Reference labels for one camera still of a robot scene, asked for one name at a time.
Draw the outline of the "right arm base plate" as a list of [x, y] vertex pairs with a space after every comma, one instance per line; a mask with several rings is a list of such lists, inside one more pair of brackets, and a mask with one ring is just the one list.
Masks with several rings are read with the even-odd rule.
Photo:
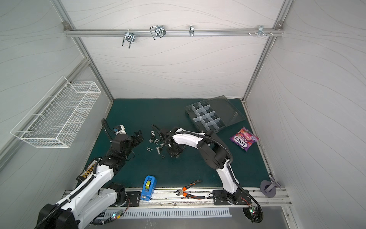
[[213, 199], [213, 204], [216, 206], [252, 204], [248, 190], [238, 189], [234, 194], [225, 190], [213, 190], [209, 197]]

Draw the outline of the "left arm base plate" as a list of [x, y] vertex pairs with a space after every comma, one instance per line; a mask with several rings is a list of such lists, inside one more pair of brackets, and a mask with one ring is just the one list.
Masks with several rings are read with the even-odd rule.
[[117, 194], [117, 199], [112, 207], [139, 207], [141, 192], [124, 191]]

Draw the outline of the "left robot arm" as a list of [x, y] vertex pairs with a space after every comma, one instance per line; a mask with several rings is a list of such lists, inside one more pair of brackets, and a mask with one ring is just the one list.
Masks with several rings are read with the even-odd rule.
[[84, 229], [110, 206], [130, 204], [125, 186], [108, 183], [126, 164], [134, 147], [142, 143], [141, 131], [129, 136], [119, 131], [111, 142], [111, 148], [102, 158], [98, 158], [91, 167], [85, 180], [70, 194], [56, 204], [45, 205], [39, 213], [37, 229]]

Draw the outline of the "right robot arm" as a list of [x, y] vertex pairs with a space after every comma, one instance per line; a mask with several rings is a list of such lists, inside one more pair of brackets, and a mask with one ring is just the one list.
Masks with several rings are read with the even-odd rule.
[[186, 146], [199, 151], [205, 163], [216, 170], [223, 185], [224, 201], [236, 205], [240, 202], [252, 204], [252, 197], [236, 179], [231, 167], [234, 158], [228, 146], [213, 131], [195, 133], [182, 128], [160, 131], [164, 145], [172, 156], [180, 155]]

